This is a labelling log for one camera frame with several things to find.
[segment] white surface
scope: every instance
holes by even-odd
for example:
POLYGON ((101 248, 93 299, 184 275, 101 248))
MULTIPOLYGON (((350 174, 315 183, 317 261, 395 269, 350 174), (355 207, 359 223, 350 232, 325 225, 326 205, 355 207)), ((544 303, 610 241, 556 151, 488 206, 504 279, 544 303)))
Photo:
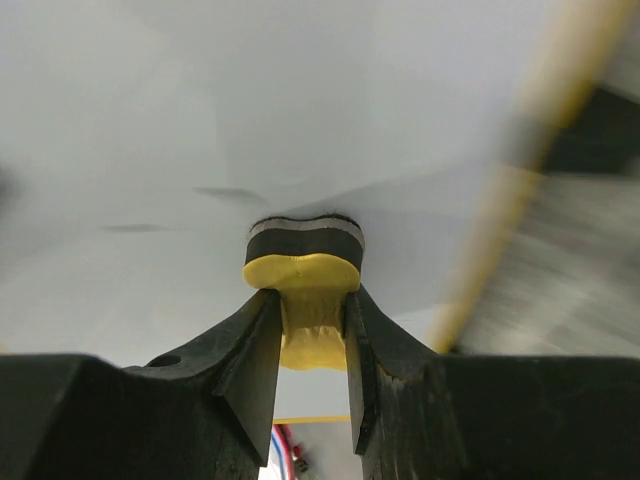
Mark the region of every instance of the white surface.
MULTIPOLYGON (((429 311, 553 4, 0 3, 0 342, 144 364, 242 304, 288 212, 352 216, 380 306, 429 311)), ((283 371, 276 416, 346 400, 283 371)))

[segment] blurred object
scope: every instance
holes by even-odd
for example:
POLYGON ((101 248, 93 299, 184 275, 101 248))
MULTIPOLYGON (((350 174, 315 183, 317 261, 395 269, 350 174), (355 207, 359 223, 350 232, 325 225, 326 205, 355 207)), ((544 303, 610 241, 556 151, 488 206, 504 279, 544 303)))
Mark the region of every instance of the blurred object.
POLYGON ((640 18, 545 157, 458 351, 640 356, 639 53, 640 18))
MULTIPOLYGON (((564 168, 573 171, 587 163, 592 170, 606 170, 610 162, 624 167, 633 156, 629 145, 632 142, 623 139, 624 135, 615 138, 617 131, 611 134, 616 130, 613 125, 596 125, 602 134, 594 133, 592 118, 585 120, 581 112, 588 104, 592 117, 602 117, 596 107, 603 107, 603 102, 593 101, 593 89, 611 70, 609 65, 615 64, 618 47, 635 35, 637 3, 594 0, 563 4, 563 14, 545 37, 546 48, 531 65, 529 83, 516 102, 517 110, 530 121, 516 129, 516 148, 505 152, 506 166, 499 169, 487 204, 479 214, 468 251, 454 275, 450 302, 441 309, 427 337, 427 343, 436 351, 446 352, 456 345, 481 301, 486 282, 500 264, 512 230, 543 179, 538 172, 541 167, 558 163, 560 158, 564 168)), ((605 92, 595 98, 606 96, 605 92)), ((605 110, 611 110, 615 102, 604 103, 605 110)), ((622 123, 632 121, 628 118, 622 123)), ((634 128, 631 124, 625 130, 628 134, 634 128)))

